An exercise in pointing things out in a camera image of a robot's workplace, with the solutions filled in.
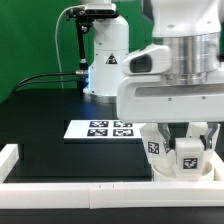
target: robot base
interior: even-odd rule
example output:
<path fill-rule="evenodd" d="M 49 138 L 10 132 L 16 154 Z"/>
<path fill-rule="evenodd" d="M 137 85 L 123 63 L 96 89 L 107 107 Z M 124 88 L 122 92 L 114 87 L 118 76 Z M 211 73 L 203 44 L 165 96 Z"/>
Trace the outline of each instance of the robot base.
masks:
<path fill-rule="evenodd" d="M 84 91 L 83 95 L 85 99 L 99 103 L 116 103 L 117 100 L 116 96 L 98 96 L 93 93 L 88 93 L 87 91 Z"/>

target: cable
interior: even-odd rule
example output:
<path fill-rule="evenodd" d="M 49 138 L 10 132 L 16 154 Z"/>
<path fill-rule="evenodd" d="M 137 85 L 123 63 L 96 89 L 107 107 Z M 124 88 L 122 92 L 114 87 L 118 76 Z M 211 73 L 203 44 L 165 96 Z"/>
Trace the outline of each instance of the cable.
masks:
<path fill-rule="evenodd" d="M 33 79 L 37 79 L 37 78 L 41 78 L 41 77 L 53 77 L 53 76 L 60 76 L 60 77 L 64 77 L 64 76 L 73 76 L 76 75 L 75 72 L 60 72 L 60 73 L 46 73 L 46 74 L 39 74 L 39 75 L 35 75 L 35 76 L 31 76 L 29 78 L 26 78 L 24 80 L 22 80 L 21 82 L 19 82 L 11 91 L 10 95 L 14 94 L 16 92 L 16 90 L 24 85 L 26 85 L 26 83 L 29 84 L 33 84 L 33 83 L 37 83 L 37 82 L 29 82 Z M 54 81 L 39 81 L 39 83 L 51 83 Z"/>
<path fill-rule="evenodd" d="M 52 81 L 34 81 L 34 82 L 26 82 L 21 85 L 16 86 L 16 88 L 13 89 L 12 94 L 15 94 L 18 89 L 22 88 L 23 86 L 27 85 L 33 85 L 33 84 L 49 84 L 49 83 L 61 83 L 61 82 L 76 82 L 79 81 L 78 79 L 70 79 L 70 80 L 52 80 Z"/>
<path fill-rule="evenodd" d="M 62 72 L 62 65 L 61 65 L 61 58 L 60 58 L 60 52 L 59 52 L 59 47 L 58 47 L 58 29 L 59 25 L 62 19 L 62 16 L 65 14 L 66 11 L 72 10 L 74 8 L 83 8 L 85 5 L 78 5 L 78 6 L 71 6 L 66 8 L 65 10 L 62 11 L 60 16 L 58 17 L 57 23 L 56 23 L 56 28 L 55 28 L 55 46 L 56 46 L 56 53 L 57 53 L 57 60 L 58 60 L 58 67 L 59 71 Z"/>

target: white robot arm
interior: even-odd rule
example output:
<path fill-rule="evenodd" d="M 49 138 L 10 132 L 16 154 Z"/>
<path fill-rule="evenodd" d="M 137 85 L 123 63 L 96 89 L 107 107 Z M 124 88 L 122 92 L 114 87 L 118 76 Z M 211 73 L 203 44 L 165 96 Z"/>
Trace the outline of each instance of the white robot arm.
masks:
<path fill-rule="evenodd" d="M 204 180 L 214 174 L 209 161 L 217 122 L 224 121 L 218 60 L 224 1 L 144 0 L 142 6 L 154 22 L 153 44 L 123 62 L 118 117 L 149 123 L 141 133 L 154 172 L 165 180 Z M 171 138 L 168 123 L 184 122 L 186 136 Z"/>

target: black cable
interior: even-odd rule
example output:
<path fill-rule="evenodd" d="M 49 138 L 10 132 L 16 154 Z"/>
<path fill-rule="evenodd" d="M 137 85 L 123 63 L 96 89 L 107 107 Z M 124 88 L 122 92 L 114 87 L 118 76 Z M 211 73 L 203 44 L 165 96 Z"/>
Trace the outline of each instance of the black cable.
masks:
<path fill-rule="evenodd" d="M 72 76 L 72 75 L 76 75 L 76 73 L 75 72 L 60 72 L 60 73 L 46 73 L 46 74 L 39 74 L 39 75 L 31 76 L 29 78 L 26 78 L 26 79 L 22 80 L 16 86 L 14 86 L 14 88 L 12 89 L 12 91 L 11 91 L 9 96 L 15 94 L 15 92 L 19 88 L 21 88 L 23 86 L 26 86 L 26 85 L 84 81 L 83 79 L 78 77 L 77 79 L 72 79 L 72 80 L 52 80 L 52 81 L 34 81 L 34 82 L 29 82 L 29 81 L 31 81 L 33 79 L 37 79 L 37 78 L 41 78 L 41 77 Z"/>

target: black tabletop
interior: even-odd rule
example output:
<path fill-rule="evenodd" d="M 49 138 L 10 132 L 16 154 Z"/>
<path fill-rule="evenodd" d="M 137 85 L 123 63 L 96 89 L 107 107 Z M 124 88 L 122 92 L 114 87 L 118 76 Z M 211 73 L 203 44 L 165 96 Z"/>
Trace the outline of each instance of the black tabletop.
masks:
<path fill-rule="evenodd" d="M 18 143 L 6 183 L 150 181 L 141 142 L 66 144 L 70 120 L 117 119 L 116 105 L 84 100 L 75 89 L 22 90 L 0 105 L 0 144 Z M 183 135 L 185 124 L 171 125 Z M 223 131 L 217 144 L 222 151 Z M 0 210 L 0 223 L 223 223 L 222 207 Z"/>

